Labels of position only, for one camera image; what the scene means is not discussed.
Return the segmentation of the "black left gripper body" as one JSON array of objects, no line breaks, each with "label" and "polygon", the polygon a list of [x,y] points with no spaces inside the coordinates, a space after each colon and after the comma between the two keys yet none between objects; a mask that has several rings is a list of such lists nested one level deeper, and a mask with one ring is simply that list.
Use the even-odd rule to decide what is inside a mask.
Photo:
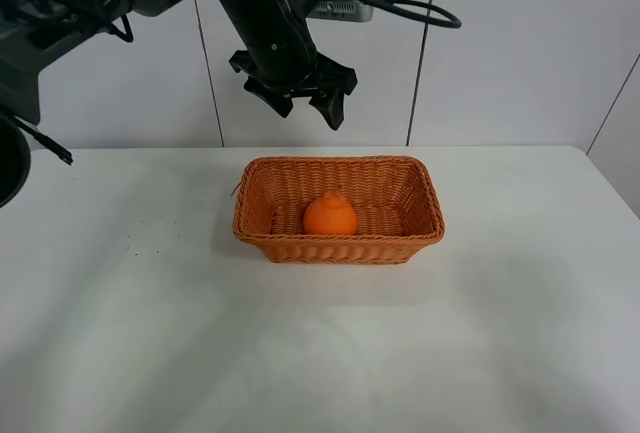
[{"label": "black left gripper body", "polygon": [[246,47],[231,66],[248,75],[245,89],[261,99],[311,96],[357,85],[355,71],[319,54],[306,21],[288,0],[219,0]]}]

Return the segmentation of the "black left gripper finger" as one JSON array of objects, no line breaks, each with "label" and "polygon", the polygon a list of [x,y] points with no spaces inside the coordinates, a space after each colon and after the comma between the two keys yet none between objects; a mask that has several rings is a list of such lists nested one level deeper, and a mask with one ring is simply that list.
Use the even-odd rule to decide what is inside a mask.
[{"label": "black left gripper finger", "polygon": [[282,118],[287,118],[293,109],[293,102],[289,97],[269,90],[252,77],[247,78],[244,89],[265,102]]},{"label": "black left gripper finger", "polygon": [[344,100],[352,88],[318,86],[313,89],[309,104],[324,118],[331,130],[338,130],[344,121]]}]

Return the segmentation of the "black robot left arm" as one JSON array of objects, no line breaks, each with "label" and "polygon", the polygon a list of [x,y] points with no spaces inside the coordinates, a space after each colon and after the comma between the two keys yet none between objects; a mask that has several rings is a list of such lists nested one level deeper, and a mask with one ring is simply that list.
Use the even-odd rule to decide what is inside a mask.
[{"label": "black robot left arm", "polygon": [[[1,0],[1,200],[10,202],[31,168],[32,143],[71,163],[71,153],[38,130],[42,70],[99,33],[132,42],[130,13],[155,17],[183,0]],[[306,19],[322,0],[219,0],[243,42],[230,58],[247,92],[287,116],[305,98],[337,129],[352,68],[320,54]]]}]

